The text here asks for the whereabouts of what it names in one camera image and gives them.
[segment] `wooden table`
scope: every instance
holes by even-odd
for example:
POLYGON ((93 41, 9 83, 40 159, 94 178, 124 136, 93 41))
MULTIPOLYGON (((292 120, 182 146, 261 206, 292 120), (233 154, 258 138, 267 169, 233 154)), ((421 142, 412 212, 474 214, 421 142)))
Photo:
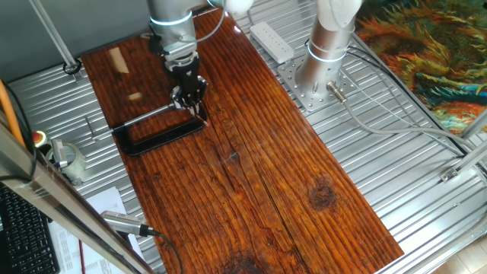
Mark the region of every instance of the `wooden table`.
MULTIPOLYGON (((195 18, 198 37, 220 15, 195 18)), ((134 37, 82 57, 110 126, 169 103, 174 82, 147 43, 134 37), (115 68, 117 47, 128 73, 115 68)), ((198 52, 210 126, 122 154, 148 223, 176 244, 187 273, 365 273, 403 254, 233 19, 198 52)), ((159 114, 132 137, 187 118, 159 114)), ((173 251, 156 242, 179 273, 173 251)))

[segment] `gray wall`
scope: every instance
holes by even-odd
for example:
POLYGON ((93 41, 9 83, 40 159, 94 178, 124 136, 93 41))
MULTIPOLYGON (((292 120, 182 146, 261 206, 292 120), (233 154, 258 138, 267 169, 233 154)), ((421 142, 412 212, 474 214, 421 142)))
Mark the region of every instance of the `gray wall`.
MULTIPOLYGON (((145 0, 41 0, 74 56, 147 27, 145 0)), ((0 78, 63 63, 28 0, 0 0, 0 78)))

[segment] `power strip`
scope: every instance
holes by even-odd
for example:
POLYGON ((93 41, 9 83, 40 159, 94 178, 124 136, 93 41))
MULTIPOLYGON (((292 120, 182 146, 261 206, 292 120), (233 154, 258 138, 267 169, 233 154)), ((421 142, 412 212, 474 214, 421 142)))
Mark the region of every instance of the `power strip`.
POLYGON ((294 57, 294 49, 266 22, 260 22, 250 27, 250 34, 277 63, 281 64, 294 57))

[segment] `colorful rug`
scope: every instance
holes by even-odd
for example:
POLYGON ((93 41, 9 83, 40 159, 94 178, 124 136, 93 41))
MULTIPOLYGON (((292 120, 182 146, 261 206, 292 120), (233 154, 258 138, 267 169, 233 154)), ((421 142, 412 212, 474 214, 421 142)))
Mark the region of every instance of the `colorful rug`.
POLYGON ((365 0, 357 16, 360 38, 455 134, 487 108, 483 3, 365 0))

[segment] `wire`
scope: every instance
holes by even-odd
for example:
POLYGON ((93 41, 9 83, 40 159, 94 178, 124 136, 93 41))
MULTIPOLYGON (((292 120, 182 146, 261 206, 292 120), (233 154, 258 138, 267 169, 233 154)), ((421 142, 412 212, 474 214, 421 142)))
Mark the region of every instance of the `wire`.
POLYGON ((21 128, 18 125, 17 116, 15 115, 12 102, 8 96, 7 90, 3 85, 3 81, 0 81, 0 102, 2 103, 3 110, 7 116, 8 125, 12 135, 17 139, 17 141, 25 147, 24 138, 22 137, 21 128))
POLYGON ((173 244, 173 242, 169 241, 169 239, 167 239, 166 236, 164 236, 162 233, 160 232, 157 232, 157 231, 154 231, 154 230, 151 230, 149 229, 147 231, 147 234, 151 235, 151 236, 157 236, 157 237, 161 237, 167 244, 169 244, 170 248, 173 249, 174 253, 176 254, 176 258, 177 258, 177 261, 179 262, 180 264, 180 269, 181 269, 181 274, 184 274, 184 269, 183 269, 183 261, 181 260, 181 256, 179 254, 179 252, 177 252, 177 248, 176 246, 173 244))
POLYGON ((32 153, 32 168, 30 169, 30 174, 29 177, 22 177, 18 175, 11 175, 11 176, 3 176, 0 177, 0 181, 5 181, 5 180, 20 180, 25 183, 30 183, 33 180, 33 176, 36 173, 36 166, 37 166, 37 149, 36 145, 33 141, 33 135, 32 135, 32 128, 30 127, 29 121, 27 120, 27 115, 25 115, 24 108, 21 105, 20 100, 18 99, 17 95, 13 92, 13 90, 6 84, 5 82, 2 81, 2 84, 5 86, 7 91, 10 91, 10 94, 15 100, 15 103, 18 105, 22 119, 24 120, 25 126, 27 127, 27 140, 29 141, 27 144, 30 146, 30 153, 32 153))
MULTIPOLYGON (((404 123, 406 123, 406 124, 408 124, 408 125, 410 125, 410 126, 414 126, 414 127, 416 127, 415 125, 411 124, 410 122, 408 122, 408 121, 404 120, 403 118, 401 118, 400 116, 396 115, 396 114, 395 114, 393 111, 391 111, 391 110, 389 110, 388 108, 386 108, 386 107, 385 107, 383 104, 381 104, 380 102, 378 102, 378 101, 377 101, 377 100, 375 100, 374 98, 372 98, 372 97, 368 96, 368 95, 365 93, 365 91, 364 91, 363 89, 361 89, 361 88, 360 88, 358 85, 357 85, 357 87, 358 87, 359 91, 361 91, 361 92, 362 92, 362 93, 363 93, 363 94, 364 94, 364 95, 365 95, 367 98, 369 98, 370 100, 372 100, 373 102, 375 102, 377 105, 381 106, 381 107, 382 107, 383 109, 385 109, 387 112, 389 112, 389 113, 391 113, 392 115, 394 115, 394 116, 395 116, 397 119, 400 119, 401 121, 403 121, 404 123)), ((398 103, 398 104, 399 104, 399 105, 402 107, 402 104, 401 104, 401 103, 400 103, 400 102, 399 102, 397 99, 396 99, 396 102, 397 102, 397 103, 398 103)), ((403 111, 404 111, 404 112, 405 112, 405 113, 408 115, 408 117, 409 117, 409 118, 410 118, 412 121, 414 121, 414 119, 413 119, 413 118, 412 118, 412 117, 409 115, 409 113, 406 111, 406 109, 404 109, 404 107, 402 107, 402 109, 403 109, 403 111)), ((438 141, 440 144, 442 144, 443 146, 445 146, 445 147, 447 147, 448 149, 450 149, 450 150, 451 150, 453 153, 455 153, 455 154, 457 154, 457 155, 460 155, 457 149, 455 149, 455 148, 453 148, 453 147, 449 146, 448 144, 446 144, 446 143, 442 142, 442 140, 441 140, 441 139, 436 138, 436 137, 434 137, 433 135, 428 134, 428 133, 426 133, 426 132, 423 132, 423 134, 425 134, 426 136, 431 137, 431 138, 432 138, 432 139, 434 139, 435 141, 438 141)))
POLYGON ((216 25, 216 27, 212 30, 211 33, 208 33, 206 36, 204 37, 201 37, 199 39, 195 39, 195 40, 175 40, 173 38, 174 41, 176 42, 181 42, 181 43, 200 43, 204 40, 207 40, 209 37, 213 36, 213 34, 215 34, 215 32, 220 28, 221 24, 223 23, 223 19, 225 18, 225 0, 221 0, 221 6, 223 7, 223 12, 221 13, 221 17, 220 17, 220 21, 218 22, 218 24, 216 25))
MULTIPOLYGON (((353 46, 351 46, 350 48, 352 49, 356 49, 358 51, 361 51, 365 54, 367 54, 369 57, 373 58, 372 55, 366 53, 364 50, 361 50, 361 49, 358 49, 358 48, 355 48, 353 46)), ((388 74, 388 71, 386 68, 384 68, 382 65, 379 66, 379 65, 376 65, 374 64, 373 62, 365 59, 365 58, 362 58, 361 56, 358 56, 354 53, 349 53, 350 55, 352 56, 355 56, 356 58, 359 58, 359 59, 362 59, 363 61, 367 62, 368 64, 371 64, 371 65, 374 65, 376 68, 380 69, 382 72, 384 72, 385 74, 389 75, 388 74)), ((379 77, 380 79, 385 83, 385 80, 382 78, 382 75, 380 75, 379 73, 377 73, 376 71, 374 71, 379 77)), ((397 116, 394 112, 392 112, 391 110, 389 110, 388 108, 386 108, 384 105, 382 105, 381 103, 379 103, 378 101, 376 101, 374 98, 368 96, 365 91, 363 89, 360 88, 360 86, 357 85, 359 91, 361 91, 367 98, 371 99, 373 102, 375 102, 376 104, 378 104, 379 106, 381 106, 382 108, 384 108, 385 110, 387 110, 389 113, 391 113, 392 115, 394 115, 397 119, 400 119, 402 120, 404 123, 410 125, 410 126, 417 126, 417 127, 420 127, 420 125, 411 117, 411 115, 409 114, 409 112, 406 110, 406 108, 404 108, 404 106, 397 100, 397 96, 394 94, 393 91, 390 90, 390 86, 388 84, 386 84, 387 86, 387 90, 389 91, 389 93, 393 96, 394 100, 399 104, 399 106, 401 107, 401 109, 403 110, 403 112, 411 119, 411 121, 414 123, 414 124, 411 124, 409 123, 408 121, 404 120, 403 118, 401 118, 400 116, 397 116)), ((437 138, 437 137, 434 137, 433 135, 430 135, 426 132, 423 132, 425 135, 431 137, 432 139, 440 142, 443 146, 447 147, 448 149, 450 149, 453 153, 456 153, 456 154, 459 154, 458 150, 455 149, 455 148, 452 148, 451 146, 449 146, 448 144, 446 144, 445 142, 443 142, 443 140, 437 138)))
MULTIPOLYGON (((374 58, 374 57, 373 57, 373 56, 372 56, 370 53, 368 53, 368 52, 364 51, 363 49, 359 49, 359 48, 356 48, 356 47, 354 47, 354 46, 350 46, 349 48, 350 48, 350 49, 355 49, 355 50, 357 50, 357 51, 359 51, 359 52, 361 52, 361 53, 364 53, 365 55, 367 55, 367 56, 371 57, 372 59, 374 58)), ((393 81, 394 81, 394 82, 395 82, 395 83, 396 83, 396 84, 397 84, 399 87, 401 87, 401 86, 403 85, 403 83, 401 83, 399 80, 397 80, 397 78, 396 78, 396 77, 395 77, 395 76, 394 76, 394 75, 393 75, 391 72, 389 72, 389 70, 387 70, 387 68, 386 68, 386 67, 384 67, 382 64, 380 64, 380 63, 377 63, 377 64, 376 64, 376 63, 374 63, 374 62, 372 62, 372 61, 370 61, 370 60, 367 60, 366 58, 363 58, 363 57, 361 57, 361 56, 359 56, 359 55, 357 55, 357 54, 354 54, 354 53, 350 53, 350 52, 348 52, 348 54, 350 54, 350 55, 352 55, 352 56, 354 56, 354 57, 356 57, 356 58, 359 58, 359 59, 361 59, 362 61, 364 61, 364 62, 366 62, 366 63, 368 63, 368 64, 370 64, 370 65, 373 65, 373 66, 375 66, 376 68, 380 69, 380 70, 381 70, 383 73, 385 73, 387 76, 389 76, 389 78, 390 78, 390 79, 392 79, 392 80, 393 80, 393 81)), ((365 92, 364 92, 362 89, 360 89, 360 87, 359 87, 358 85, 357 85, 357 87, 358 87, 358 89, 359 89, 359 90, 360 90, 360 91, 361 91, 363 94, 365 94, 365 96, 369 97, 368 95, 366 95, 366 93, 365 93, 365 92)), ((392 94, 392 95, 395 97, 394 93, 393 93, 393 92, 392 92, 390 89, 389 89, 389 92, 390 92, 390 93, 391 93, 391 94, 392 94)), ((402 107, 402 109, 403 109, 403 110, 404 110, 404 112, 405 112, 405 113, 408 115, 408 117, 411 119, 411 121, 413 121, 413 122, 414 122, 416 125, 418 125, 418 123, 417 123, 417 122, 416 122, 416 121, 415 121, 415 120, 414 120, 414 119, 413 119, 413 118, 412 118, 412 117, 409 115, 409 113, 408 113, 408 112, 407 112, 407 111, 406 111, 406 110, 403 108, 403 105, 402 105, 401 103, 399 103, 399 105, 402 107)), ((387 109, 386 107, 384 107, 384 106, 382 106, 382 107, 383 107, 385 110, 387 110, 387 111, 391 112, 391 111, 390 111, 389 109, 387 109)), ((418 125, 418 127, 417 127, 417 128, 419 128, 419 129, 430 129, 430 128, 419 127, 419 125, 418 125)), ((461 138, 461 137, 459 137, 459 136, 457 136, 457 135, 454 135, 453 133, 445 132, 444 130, 440 130, 440 129, 438 129, 438 130, 439 130, 439 132, 442 132, 442 133, 448 133, 448 135, 445 135, 445 134, 440 134, 439 132, 436 132, 437 134, 440 134, 440 135, 446 136, 446 137, 448 137, 448 138, 454 139, 454 140, 456 140, 457 142, 459 142, 460 144, 463 144, 463 145, 465 145, 467 148, 470 148, 470 149, 472 149, 472 150, 475 148, 473 145, 471 145, 470 143, 468 143, 468 142, 467 142, 465 139, 463 139, 463 138, 461 138)), ((428 135, 429 137, 431 137, 431 138, 435 139, 435 140, 438 140, 438 141, 439 141, 439 142, 440 142, 442 145, 447 146, 449 149, 452 149, 452 148, 451 148, 449 145, 447 145, 447 144, 443 143, 443 142, 442 142, 440 139, 435 138, 434 136, 431 136, 431 135, 429 135, 429 134, 427 134, 427 133, 425 133, 425 134, 426 134, 426 135, 428 135)))
POLYGON ((465 145, 467 148, 470 148, 471 150, 474 150, 475 147, 462 139, 461 137, 454 135, 453 133, 450 132, 445 132, 444 130, 441 129, 433 129, 433 128, 426 128, 426 127, 414 127, 414 128, 408 128, 408 129, 391 129, 391 130, 386 130, 386 129, 373 129, 370 126, 365 125, 361 120, 358 119, 358 117, 353 113, 352 108, 350 108, 349 103, 346 101, 343 103, 347 111, 350 113, 350 116, 357 122, 357 124, 367 130, 368 132, 372 133, 377 133, 377 134, 400 134, 400 133, 406 133, 406 132, 430 132, 438 135, 443 135, 452 138, 453 140, 459 142, 462 145, 465 145))

